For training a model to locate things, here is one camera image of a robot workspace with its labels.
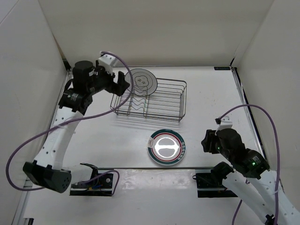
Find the green red rimmed plate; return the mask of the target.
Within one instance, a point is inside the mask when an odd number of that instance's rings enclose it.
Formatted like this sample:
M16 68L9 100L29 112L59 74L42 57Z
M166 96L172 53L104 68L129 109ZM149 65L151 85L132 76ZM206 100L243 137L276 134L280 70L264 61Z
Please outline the green red rimmed plate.
M155 163L173 166L184 158L186 144L183 137L176 131L161 129L150 136L147 151Z

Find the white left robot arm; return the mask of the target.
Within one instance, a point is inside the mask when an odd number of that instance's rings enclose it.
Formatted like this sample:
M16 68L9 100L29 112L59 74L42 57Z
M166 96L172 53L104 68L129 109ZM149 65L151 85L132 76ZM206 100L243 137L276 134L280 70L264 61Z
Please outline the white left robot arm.
M122 96L130 84L123 72L115 75L117 59L103 55L95 63L75 63L73 78L65 85L58 110L44 145L32 162L25 162L24 173L35 184L58 193L71 183L71 172L62 168L63 158L75 129L91 105L93 95L100 91Z

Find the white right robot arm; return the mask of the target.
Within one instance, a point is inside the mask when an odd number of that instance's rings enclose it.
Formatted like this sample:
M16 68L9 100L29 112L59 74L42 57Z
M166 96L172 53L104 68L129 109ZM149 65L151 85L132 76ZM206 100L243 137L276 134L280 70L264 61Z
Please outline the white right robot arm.
M299 211L276 184L277 173L259 152L245 147L236 130L209 129L201 144L204 152L221 154L228 161L212 168L212 185L234 192L265 225L300 223Z

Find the rear white plate brown drawing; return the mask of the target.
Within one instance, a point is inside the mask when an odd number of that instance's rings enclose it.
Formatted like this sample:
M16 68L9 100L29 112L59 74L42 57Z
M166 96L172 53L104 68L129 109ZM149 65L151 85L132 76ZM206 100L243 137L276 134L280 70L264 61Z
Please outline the rear white plate brown drawing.
M157 78L148 70L135 68L131 70L134 89L132 93L139 97L153 94L158 87Z

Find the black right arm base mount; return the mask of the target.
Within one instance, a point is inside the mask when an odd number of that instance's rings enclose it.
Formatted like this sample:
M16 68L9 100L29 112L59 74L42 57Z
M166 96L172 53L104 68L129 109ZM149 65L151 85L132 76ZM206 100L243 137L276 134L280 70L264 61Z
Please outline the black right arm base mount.
M234 172L233 168L225 162L221 162L212 168L195 169L192 176L196 181L198 198L229 198L237 195L225 187L222 182L229 173Z

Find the aluminium rail frame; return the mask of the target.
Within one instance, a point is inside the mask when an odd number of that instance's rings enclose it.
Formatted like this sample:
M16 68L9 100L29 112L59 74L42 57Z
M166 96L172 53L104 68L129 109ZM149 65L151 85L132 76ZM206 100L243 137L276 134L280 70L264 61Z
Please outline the aluminium rail frame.
M235 80L235 83L236 83L236 86L237 86L242 104L248 104L248 99L247 99L246 93L244 91L243 85L241 83L241 79L240 79L240 76L238 74L237 68L236 67L231 67L231 71L232 71L232 74L233 74L233 77L234 77L234 80ZM260 134L258 132L257 125L256 125L255 119L253 117L251 107L247 106L247 107L244 107L244 109L245 109L245 112L246 112L246 115L247 115L248 122L251 126L251 131L254 135L256 147L260 151L260 153L262 153L264 158L267 160L267 155L264 151L264 146L263 146Z

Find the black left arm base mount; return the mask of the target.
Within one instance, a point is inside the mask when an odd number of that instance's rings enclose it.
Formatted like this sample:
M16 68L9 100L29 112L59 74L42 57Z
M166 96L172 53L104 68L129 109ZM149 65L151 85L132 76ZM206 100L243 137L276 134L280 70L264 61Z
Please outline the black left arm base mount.
M120 173L114 169L108 171L97 166L81 163L71 169L70 196L111 197L116 191Z

